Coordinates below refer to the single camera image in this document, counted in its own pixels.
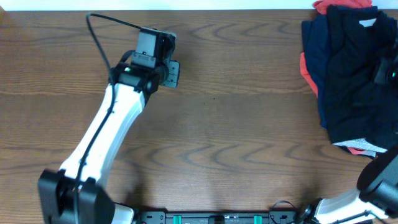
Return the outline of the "black shorts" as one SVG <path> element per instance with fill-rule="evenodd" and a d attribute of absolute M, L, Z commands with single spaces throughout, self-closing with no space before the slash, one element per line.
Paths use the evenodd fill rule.
<path fill-rule="evenodd" d="M 329 6 L 331 58 L 323 107 L 333 144 L 364 139 L 384 148 L 397 146 L 397 87 L 378 84 L 380 59 L 394 55 L 397 21 L 376 7 Z"/>

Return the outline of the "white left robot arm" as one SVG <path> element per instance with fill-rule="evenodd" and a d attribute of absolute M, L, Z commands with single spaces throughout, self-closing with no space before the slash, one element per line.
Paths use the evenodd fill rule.
<path fill-rule="evenodd" d="M 110 70 L 102 104 L 59 171 L 44 170 L 38 190 L 45 223 L 133 223 L 134 209 L 105 191 L 116 154 L 134 120 L 160 86 L 176 88 L 176 35 L 141 28 L 137 47 Z"/>

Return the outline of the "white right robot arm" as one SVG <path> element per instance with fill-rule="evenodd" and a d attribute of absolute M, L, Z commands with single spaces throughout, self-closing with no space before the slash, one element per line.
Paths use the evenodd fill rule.
<path fill-rule="evenodd" d="M 397 39 L 348 40 L 328 64 L 323 106 L 332 143 L 380 138 L 387 151 L 356 188 L 306 211 L 308 223 L 358 223 L 397 217 Z"/>

